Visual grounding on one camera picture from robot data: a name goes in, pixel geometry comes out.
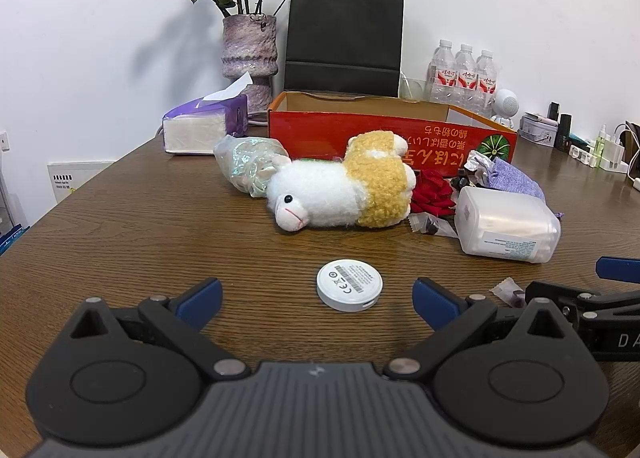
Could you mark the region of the small clear plastic baggie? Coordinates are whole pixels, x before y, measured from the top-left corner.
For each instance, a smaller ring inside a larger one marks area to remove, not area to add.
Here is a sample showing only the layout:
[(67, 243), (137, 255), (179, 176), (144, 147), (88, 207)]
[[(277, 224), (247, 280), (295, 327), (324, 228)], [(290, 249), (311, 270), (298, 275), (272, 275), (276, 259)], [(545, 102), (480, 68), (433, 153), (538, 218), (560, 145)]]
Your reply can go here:
[(503, 279), (490, 292), (510, 307), (522, 308), (526, 305), (525, 291), (511, 277)]

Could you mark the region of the clear baggie with dark item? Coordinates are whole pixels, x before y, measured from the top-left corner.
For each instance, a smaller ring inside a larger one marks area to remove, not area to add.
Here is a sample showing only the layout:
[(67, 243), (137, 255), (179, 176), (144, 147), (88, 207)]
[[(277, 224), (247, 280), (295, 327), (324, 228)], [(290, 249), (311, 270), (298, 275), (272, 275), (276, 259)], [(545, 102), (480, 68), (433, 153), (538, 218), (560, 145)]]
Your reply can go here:
[(411, 213), (408, 216), (408, 221), (413, 233), (451, 239), (457, 239), (458, 237), (454, 227), (450, 225), (450, 222), (445, 218), (440, 218), (430, 213)]

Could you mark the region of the white plastic container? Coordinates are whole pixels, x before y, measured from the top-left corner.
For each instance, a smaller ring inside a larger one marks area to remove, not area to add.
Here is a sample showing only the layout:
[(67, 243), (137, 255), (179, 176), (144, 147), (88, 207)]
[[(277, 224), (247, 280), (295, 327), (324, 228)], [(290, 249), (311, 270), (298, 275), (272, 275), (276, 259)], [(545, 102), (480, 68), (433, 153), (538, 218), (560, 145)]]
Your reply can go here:
[(548, 263), (561, 236), (559, 218), (544, 201), (523, 193), (463, 187), (454, 215), (467, 255)]

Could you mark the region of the white round puck device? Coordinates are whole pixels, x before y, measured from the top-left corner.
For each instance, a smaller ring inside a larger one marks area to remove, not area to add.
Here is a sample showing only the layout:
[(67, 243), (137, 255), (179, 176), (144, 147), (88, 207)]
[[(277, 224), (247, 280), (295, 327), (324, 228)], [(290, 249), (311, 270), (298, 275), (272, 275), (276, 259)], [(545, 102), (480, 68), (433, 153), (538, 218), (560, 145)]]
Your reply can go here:
[(316, 289), (326, 306), (343, 313), (359, 313), (378, 303), (383, 291), (383, 278), (368, 263), (336, 259), (320, 268)]

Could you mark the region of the red fabric rose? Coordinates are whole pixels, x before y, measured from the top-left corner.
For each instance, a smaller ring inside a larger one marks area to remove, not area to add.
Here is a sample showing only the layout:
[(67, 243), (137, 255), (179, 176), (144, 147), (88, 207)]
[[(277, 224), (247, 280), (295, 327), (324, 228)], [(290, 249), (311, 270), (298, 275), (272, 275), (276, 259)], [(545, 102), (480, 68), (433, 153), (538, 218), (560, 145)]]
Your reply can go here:
[(456, 204), (451, 199), (454, 189), (437, 172), (422, 170), (416, 176), (411, 198), (412, 213), (428, 213), (436, 217), (454, 215)]

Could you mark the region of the purple knitted cloth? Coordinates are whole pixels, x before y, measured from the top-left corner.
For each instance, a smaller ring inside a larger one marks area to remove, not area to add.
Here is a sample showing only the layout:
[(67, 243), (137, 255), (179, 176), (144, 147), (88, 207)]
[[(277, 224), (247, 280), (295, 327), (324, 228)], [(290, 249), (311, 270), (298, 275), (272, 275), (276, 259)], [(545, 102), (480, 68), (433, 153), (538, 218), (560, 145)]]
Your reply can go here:
[(546, 196), (537, 181), (528, 177), (517, 167), (500, 158), (492, 161), (487, 172), (487, 186), (494, 190), (521, 193), (546, 202)]

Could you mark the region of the white and yellow plush sheep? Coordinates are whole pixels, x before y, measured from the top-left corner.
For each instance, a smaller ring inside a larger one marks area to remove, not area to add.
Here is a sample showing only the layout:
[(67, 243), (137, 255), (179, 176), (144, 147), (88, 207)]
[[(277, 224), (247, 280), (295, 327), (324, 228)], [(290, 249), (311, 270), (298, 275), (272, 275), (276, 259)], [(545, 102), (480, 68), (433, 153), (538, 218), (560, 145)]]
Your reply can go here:
[(416, 173), (402, 161), (405, 138), (372, 131), (348, 140), (343, 160), (292, 160), (278, 155), (267, 204), (278, 227), (386, 228), (411, 212)]

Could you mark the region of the white charger power strip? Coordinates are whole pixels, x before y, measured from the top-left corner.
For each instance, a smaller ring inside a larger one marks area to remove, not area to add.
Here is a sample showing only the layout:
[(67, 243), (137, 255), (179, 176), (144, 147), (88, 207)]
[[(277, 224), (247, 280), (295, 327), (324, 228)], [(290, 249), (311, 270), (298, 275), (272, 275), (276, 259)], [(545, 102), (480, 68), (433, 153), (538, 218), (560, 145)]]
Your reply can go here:
[(596, 140), (580, 143), (570, 140), (570, 157), (592, 169), (623, 174), (634, 189), (639, 189), (639, 125), (626, 121), (614, 129), (613, 135), (602, 127)]

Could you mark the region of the black cosmetic bottle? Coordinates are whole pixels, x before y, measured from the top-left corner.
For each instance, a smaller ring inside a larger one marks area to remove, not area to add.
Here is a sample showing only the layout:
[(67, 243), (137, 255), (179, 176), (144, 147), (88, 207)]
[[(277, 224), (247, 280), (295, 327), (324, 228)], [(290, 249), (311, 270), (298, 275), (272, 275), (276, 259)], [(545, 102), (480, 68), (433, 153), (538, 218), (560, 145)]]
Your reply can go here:
[(555, 149), (562, 152), (567, 152), (570, 149), (570, 126), (572, 126), (572, 116), (565, 113), (561, 114), (554, 138)]

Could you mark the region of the small decorated tin box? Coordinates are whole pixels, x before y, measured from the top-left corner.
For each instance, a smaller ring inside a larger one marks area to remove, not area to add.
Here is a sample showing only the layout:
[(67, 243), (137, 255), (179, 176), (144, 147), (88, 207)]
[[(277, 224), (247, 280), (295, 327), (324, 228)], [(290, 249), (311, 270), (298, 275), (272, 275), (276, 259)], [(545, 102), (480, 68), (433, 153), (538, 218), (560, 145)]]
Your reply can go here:
[(533, 144), (552, 148), (557, 131), (558, 123), (555, 121), (539, 114), (525, 112), (521, 116), (518, 136)]

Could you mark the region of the red pumpkin cardboard box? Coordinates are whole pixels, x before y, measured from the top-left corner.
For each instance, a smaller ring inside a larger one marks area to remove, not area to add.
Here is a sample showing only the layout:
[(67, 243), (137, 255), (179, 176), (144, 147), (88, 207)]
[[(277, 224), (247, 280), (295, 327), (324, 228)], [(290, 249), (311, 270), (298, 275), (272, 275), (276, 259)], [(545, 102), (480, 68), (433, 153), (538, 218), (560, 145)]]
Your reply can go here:
[(449, 104), (392, 97), (281, 92), (268, 111), (268, 133), (292, 159), (341, 158), (348, 140), (372, 131), (404, 138), (413, 170), (452, 177), (472, 150), (510, 162), (518, 135), (509, 127)]

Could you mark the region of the purple tissue pack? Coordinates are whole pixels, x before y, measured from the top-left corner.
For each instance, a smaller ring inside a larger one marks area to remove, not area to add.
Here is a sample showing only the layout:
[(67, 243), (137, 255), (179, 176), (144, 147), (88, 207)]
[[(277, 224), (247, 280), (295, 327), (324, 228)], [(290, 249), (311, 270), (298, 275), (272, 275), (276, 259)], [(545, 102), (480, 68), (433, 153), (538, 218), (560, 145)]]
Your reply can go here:
[(212, 155), (227, 135), (244, 136), (248, 111), (243, 92), (252, 83), (245, 72), (227, 88), (168, 111), (162, 120), (165, 151), (170, 155)]

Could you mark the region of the white robot figurine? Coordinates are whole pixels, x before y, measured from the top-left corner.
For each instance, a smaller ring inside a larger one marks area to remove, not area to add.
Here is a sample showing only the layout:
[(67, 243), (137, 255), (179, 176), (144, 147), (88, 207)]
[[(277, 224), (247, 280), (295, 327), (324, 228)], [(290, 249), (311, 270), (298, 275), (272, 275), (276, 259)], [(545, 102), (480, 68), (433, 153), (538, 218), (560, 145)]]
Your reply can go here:
[(520, 110), (518, 96), (510, 89), (498, 89), (491, 103), (491, 120), (513, 129), (513, 118)]

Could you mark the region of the green glass cup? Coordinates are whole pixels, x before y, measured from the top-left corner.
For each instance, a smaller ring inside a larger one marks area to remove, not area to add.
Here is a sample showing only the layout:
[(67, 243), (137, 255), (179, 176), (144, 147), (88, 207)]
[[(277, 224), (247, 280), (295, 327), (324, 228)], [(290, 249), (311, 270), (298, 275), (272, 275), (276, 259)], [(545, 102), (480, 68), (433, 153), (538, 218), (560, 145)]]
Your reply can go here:
[(399, 77), (398, 97), (410, 101), (427, 101), (426, 82), (418, 78), (411, 78), (401, 73)]

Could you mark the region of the left water bottle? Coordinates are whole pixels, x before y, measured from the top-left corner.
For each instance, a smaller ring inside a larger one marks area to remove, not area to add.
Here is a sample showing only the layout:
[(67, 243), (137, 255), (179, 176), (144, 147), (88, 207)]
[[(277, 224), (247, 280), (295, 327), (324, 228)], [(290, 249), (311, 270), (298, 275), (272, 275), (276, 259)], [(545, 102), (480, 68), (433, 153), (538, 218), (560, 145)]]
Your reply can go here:
[(456, 86), (457, 68), (450, 40), (440, 40), (427, 68), (426, 97), (434, 103), (450, 103)]

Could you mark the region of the water bottle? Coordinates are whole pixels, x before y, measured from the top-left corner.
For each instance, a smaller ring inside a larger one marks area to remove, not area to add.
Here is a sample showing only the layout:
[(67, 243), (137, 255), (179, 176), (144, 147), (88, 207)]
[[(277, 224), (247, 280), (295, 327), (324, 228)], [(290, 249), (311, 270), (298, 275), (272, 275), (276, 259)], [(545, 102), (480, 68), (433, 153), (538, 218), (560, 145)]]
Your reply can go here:
[(450, 40), (440, 40), (427, 68), (426, 97), (434, 103), (450, 103), (456, 86), (457, 68)]
[(477, 88), (477, 69), (473, 58), (473, 47), (462, 44), (454, 56), (454, 64), (456, 65), (454, 102), (461, 108), (472, 110)]
[(478, 114), (491, 117), (491, 106), (495, 99), (497, 87), (497, 68), (494, 62), (494, 54), (490, 50), (482, 50), (480, 57), (476, 59), (477, 85), (475, 93), (475, 106)]

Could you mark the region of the right water bottle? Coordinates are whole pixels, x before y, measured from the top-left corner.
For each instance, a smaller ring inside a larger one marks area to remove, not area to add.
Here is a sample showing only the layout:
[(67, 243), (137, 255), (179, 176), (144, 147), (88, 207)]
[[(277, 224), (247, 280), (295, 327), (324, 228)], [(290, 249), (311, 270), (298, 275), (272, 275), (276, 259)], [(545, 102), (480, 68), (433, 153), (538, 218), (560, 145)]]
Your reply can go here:
[(497, 87), (497, 68), (494, 62), (494, 54), (490, 50), (482, 50), (480, 57), (476, 59), (477, 85), (475, 93), (475, 106), (478, 114), (491, 117), (491, 106), (495, 99)]

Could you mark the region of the middle water bottle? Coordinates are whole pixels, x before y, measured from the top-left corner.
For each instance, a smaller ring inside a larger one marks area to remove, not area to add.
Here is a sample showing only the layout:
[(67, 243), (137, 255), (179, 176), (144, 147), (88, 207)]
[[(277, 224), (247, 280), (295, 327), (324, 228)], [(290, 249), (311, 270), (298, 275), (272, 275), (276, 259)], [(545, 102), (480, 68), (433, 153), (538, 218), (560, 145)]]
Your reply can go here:
[(477, 69), (473, 58), (473, 47), (462, 44), (454, 56), (454, 64), (456, 65), (454, 102), (461, 108), (472, 110), (477, 88)]

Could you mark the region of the black paper shopping bag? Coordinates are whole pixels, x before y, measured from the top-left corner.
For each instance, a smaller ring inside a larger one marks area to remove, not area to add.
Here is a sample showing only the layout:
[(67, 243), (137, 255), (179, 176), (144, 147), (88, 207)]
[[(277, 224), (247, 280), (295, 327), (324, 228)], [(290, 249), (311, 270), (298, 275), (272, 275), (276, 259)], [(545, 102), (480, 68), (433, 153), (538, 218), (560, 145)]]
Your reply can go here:
[(283, 88), (398, 95), (405, 0), (290, 0)]

